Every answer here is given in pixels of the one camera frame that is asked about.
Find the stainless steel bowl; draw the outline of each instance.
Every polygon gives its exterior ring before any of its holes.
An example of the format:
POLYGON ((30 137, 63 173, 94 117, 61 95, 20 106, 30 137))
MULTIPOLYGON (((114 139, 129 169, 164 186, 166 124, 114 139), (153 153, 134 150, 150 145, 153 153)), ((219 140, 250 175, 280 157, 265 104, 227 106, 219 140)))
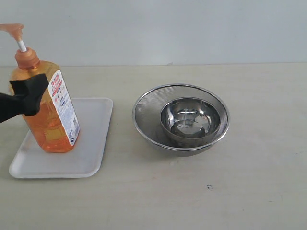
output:
POLYGON ((189 84, 162 85, 144 93, 133 107, 132 119, 138 132, 150 144, 159 151, 179 157, 192 156, 209 149, 225 136, 230 121, 229 111, 218 96, 201 87, 189 84), (197 147, 179 147, 163 131, 160 123, 162 109, 173 100, 185 97, 205 101, 206 105, 211 105, 217 111, 220 120, 219 127, 214 132, 210 142, 197 147))
POLYGON ((193 148, 211 142, 220 126, 220 116, 207 101, 183 97, 163 107, 160 123, 174 145, 193 148))

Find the white pump tube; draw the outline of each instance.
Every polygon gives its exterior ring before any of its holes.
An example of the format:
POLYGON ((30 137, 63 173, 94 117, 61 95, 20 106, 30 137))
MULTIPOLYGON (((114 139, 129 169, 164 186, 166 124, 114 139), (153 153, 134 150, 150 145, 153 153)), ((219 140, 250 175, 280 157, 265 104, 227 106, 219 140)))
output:
POLYGON ((25 47, 23 40, 18 41, 17 43, 21 52, 27 51, 27 48, 25 47))

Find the soap dispenser bottle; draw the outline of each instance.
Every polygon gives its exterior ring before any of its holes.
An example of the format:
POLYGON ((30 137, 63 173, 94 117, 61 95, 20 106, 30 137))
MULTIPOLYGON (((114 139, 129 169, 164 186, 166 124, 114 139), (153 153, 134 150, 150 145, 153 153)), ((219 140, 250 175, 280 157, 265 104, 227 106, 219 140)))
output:
POLYGON ((12 97, 1 94, 7 108, 0 122, 22 114, 39 146, 50 153, 65 153, 73 149, 80 126, 60 67, 52 62, 39 60, 36 52, 26 47, 22 40, 22 24, 0 24, 0 30, 8 32, 19 50, 15 55, 18 64, 11 74, 12 97))

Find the white wall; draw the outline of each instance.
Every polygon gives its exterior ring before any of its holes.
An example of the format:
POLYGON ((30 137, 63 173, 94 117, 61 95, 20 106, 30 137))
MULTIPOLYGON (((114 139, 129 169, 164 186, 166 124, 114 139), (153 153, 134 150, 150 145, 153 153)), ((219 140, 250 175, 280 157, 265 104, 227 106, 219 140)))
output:
MULTIPOLYGON (((307 61, 307 0, 10 0, 0 23, 60 65, 307 61)), ((17 45, 0 33, 0 66, 17 45)))

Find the small steel bowl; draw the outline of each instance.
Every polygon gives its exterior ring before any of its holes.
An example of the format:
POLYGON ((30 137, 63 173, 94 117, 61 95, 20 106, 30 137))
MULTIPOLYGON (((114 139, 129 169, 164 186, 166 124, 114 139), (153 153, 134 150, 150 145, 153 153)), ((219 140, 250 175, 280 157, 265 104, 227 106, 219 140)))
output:
POLYGON ((159 151, 178 157, 199 154, 212 147, 225 136, 230 121, 229 111, 218 96, 201 87, 189 84, 162 85, 144 93, 133 106, 132 119, 137 131, 152 146, 159 151), (210 108, 210 113, 214 114, 213 119, 219 119, 219 122, 214 121, 214 126, 219 124, 216 130, 213 128, 215 131, 207 133, 210 140, 206 140, 196 147, 187 147, 184 146, 184 143, 175 141, 165 133, 163 125, 161 125, 161 112, 166 105, 170 105, 173 100, 179 98, 197 98, 205 102, 205 105, 210 108))
POLYGON ((207 101, 182 97, 167 103, 160 115, 164 133, 180 148, 205 145, 220 126, 220 115, 207 101))

